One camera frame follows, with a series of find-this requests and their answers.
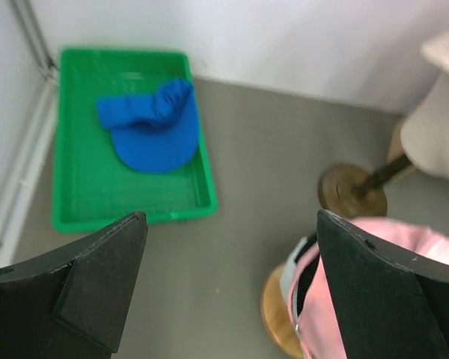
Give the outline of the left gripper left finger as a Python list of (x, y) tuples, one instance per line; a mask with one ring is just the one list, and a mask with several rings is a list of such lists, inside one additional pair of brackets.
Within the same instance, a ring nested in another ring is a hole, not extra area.
[(0, 358), (110, 358), (147, 239), (143, 212), (0, 268)]

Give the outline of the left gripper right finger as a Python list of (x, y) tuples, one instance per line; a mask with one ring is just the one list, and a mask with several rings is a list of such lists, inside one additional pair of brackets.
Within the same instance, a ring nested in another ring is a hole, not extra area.
[(327, 210), (317, 241), (348, 358), (449, 358), (449, 265)]

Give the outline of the black cap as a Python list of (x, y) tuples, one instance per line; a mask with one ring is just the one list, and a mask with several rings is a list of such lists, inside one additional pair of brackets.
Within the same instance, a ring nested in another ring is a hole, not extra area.
[[(306, 254), (312, 245), (317, 243), (317, 235), (313, 233), (312, 235), (302, 238), (302, 244), (299, 245), (299, 250), (297, 254), (294, 255), (294, 263), (297, 265), (301, 257)], [(296, 292), (296, 313), (299, 316), (302, 312), (304, 306), (305, 296), (311, 286), (311, 282), (314, 279), (314, 275), (317, 271), (317, 266), (319, 263), (320, 255), (317, 255), (310, 264), (305, 266), (304, 271), (299, 276), (299, 282), (297, 285)]]

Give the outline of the pink white baseball cap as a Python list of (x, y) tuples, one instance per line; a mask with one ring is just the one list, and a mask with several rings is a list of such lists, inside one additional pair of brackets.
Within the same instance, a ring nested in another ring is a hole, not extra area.
[[(360, 217), (351, 220), (351, 223), (373, 236), (449, 265), (449, 237), (430, 227), (384, 217)], [(320, 252), (315, 243), (298, 261), (287, 299), (287, 312), (305, 358), (345, 358), (346, 352), (320, 258), (302, 312), (299, 316), (296, 313), (299, 276), (317, 255)]]

